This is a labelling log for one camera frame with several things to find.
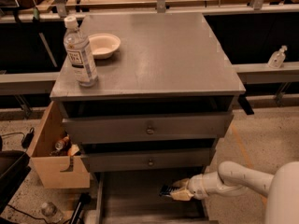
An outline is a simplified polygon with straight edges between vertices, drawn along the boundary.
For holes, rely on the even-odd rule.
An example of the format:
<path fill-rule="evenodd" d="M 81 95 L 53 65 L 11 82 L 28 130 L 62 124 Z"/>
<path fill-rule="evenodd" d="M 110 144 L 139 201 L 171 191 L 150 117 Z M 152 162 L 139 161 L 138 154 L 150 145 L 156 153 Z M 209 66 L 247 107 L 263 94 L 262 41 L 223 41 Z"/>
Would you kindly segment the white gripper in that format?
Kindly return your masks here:
<path fill-rule="evenodd" d="M 204 185 L 203 175 L 194 175 L 190 180 L 189 178 L 183 178 L 175 181 L 172 184 L 173 187 L 188 189 L 175 189 L 170 192 L 170 196 L 173 200 L 188 202 L 192 197 L 196 200 L 203 200 L 208 197 L 208 194 Z"/>

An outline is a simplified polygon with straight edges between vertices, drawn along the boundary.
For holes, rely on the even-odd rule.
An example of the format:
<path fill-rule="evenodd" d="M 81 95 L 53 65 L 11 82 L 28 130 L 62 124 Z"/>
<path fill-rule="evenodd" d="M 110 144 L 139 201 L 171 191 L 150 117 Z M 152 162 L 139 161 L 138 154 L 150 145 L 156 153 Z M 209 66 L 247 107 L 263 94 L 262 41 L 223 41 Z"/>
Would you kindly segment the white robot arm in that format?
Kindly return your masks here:
<path fill-rule="evenodd" d="M 212 194 L 236 196 L 252 189 L 267 199 L 264 224 L 299 224 L 299 162 L 281 166 L 274 175 L 224 161 L 215 172 L 176 181 L 170 197 L 203 200 Z"/>

